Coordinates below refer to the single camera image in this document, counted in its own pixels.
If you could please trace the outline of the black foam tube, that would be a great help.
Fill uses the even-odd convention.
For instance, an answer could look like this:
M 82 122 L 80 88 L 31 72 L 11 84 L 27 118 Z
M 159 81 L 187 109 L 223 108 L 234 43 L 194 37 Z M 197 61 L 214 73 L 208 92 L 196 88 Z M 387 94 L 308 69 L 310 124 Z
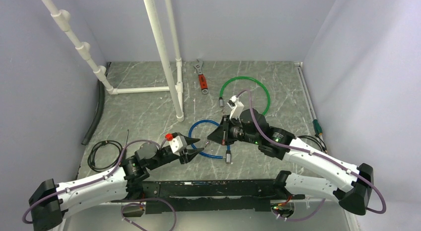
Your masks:
M 84 135 L 84 137 L 81 141 L 81 144 L 84 145 L 84 146 L 88 145 L 89 142 L 91 141 L 91 139 L 92 139 L 99 123 L 100 123 L 100 120 L 101 120 L 102 115 L 103 115 L 104 107 L 105 107 L 106 89 L 105 89 L 104 84 L 100 80 L 97 81 L 97 92 L 98 92 L 98 97 L 97 97 L 97 105 L 96 105 L 96 108 L 95 108 L 95 114 L 93 116 L 93 120 L 92 120 L 87 132 L 85 133 L 85 135 Z

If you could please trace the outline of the green handled screwdriver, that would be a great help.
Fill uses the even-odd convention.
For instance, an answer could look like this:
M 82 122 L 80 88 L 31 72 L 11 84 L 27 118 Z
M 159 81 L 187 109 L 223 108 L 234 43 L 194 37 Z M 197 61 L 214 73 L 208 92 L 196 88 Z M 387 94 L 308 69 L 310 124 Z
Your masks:
M 320 137 L 323 134 L 323 129 L 317 119 L 312 121 L 315 136 Z

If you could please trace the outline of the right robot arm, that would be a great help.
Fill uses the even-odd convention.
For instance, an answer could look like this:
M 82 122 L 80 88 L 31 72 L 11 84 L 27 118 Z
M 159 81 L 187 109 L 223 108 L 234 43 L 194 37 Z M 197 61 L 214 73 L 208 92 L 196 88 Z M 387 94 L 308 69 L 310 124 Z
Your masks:
M 237 120 L 224 115 L 208 140 L 223 146 L 236 141 L 254 144 L 266 156 L 298 164 L 317 174 L 317 177 L 308 177 L 281 171 L 273 186 L 274 194 L 280 199 L 306 194 L 337 202 L 356 215 L 365 215 L 369 210 L 372 166 L 350 164 L 324 154 L 294 134 L 270 126 L 264 115 L 255 109 L 243 111 Z

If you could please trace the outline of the blue cable lock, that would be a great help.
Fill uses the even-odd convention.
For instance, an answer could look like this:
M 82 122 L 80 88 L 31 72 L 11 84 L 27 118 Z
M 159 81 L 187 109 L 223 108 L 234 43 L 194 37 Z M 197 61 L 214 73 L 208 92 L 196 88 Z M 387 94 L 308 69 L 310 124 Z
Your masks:
M 232 164 L 231 160 L 226 158 L 226 155 L 231 155 L 231 148 L 230 146 L 222 146 L 215 142 L 210 141 L 209 145 L 205 148 L 207 136 L 211 133 L 215 128 L 219 126 L 219 123 L 210 120 L 210 119 L 202 119 L 192 124 L 192 126 L 188 130 L 188 136 L 191 138 L 201 138 L 202 141 L 196 144 L 197 148 L 203 148 L 204 150 L 199 154 L 200 158 L 218 162 L 223 165 Z

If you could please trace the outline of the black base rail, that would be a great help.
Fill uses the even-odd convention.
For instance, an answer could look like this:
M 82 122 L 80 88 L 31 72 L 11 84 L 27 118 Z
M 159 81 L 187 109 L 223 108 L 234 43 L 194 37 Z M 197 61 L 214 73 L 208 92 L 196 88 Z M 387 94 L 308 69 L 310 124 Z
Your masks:
M 272 206 L 302 200 L 304 195 L 287 195 L 273 179 L 144 181 L 123 200 L 163 198 L 177 212 L 253 210 L 269 212 Z

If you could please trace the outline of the white pvc pipe frame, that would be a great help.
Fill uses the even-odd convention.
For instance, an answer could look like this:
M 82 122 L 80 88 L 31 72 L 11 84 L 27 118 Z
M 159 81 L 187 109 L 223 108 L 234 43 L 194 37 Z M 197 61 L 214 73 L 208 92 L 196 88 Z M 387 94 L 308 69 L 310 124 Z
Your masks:
M 106 78 L 105 66 L 95 62 L 91 44 L 78 38 L 70 23 L 71 14 L 58 8 L 53 0 L 41 0 L 58 28 L 68 37 L 80 57 L 86 61 L 109 95 L 169 92 L 179 122 L 184 121 L 182 78 L 183 61 L 180 53 L 176 21 L 171 0 L 164 0 L 171 32 L 176 74 L 171 68 L 164 34 L 155 0 L 106 0 L 92 2 L 92 9 L 83 4 L 82 12 L 101 51 L 112 61 L 141 61 L 159 57 L 166 86 L 120 88 Z

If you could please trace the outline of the red handled adjustable wrench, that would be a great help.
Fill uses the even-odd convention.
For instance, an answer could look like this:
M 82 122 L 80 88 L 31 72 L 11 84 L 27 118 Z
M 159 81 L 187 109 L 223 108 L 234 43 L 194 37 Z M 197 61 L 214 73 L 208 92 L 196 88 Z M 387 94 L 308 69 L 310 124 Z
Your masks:
M 203 94 L 209 93 L 209 88 L 207 84 L 207 80 L 203 73 L 203 60 L 197 59 L 197 62 L 194 64 L 194 68 L 198 74 L 199 85 Z

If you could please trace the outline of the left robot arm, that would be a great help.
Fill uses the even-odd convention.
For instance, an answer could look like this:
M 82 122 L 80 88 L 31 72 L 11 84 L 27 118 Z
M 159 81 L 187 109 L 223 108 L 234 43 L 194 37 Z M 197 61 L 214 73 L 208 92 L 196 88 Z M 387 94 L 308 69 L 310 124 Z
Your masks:
M 187 164 L 202 151 L 188 148 L 199 139 L 181 133 L 167 134 L 165 141 L 167 146 L 141 139 L 134 155 L 124 158 L 127 149 L 123 148 L 115 166 L 92 176 L 61 183 L 54 179 L 43 181 L 29 198 L 30 207 L 23 214 L 23 222 L 36 231 L 48 231 L 64 219 L 99 204 L 136 201 L 142 196 L 141 183 L 149 178 L 149 171 L 176 160 Z

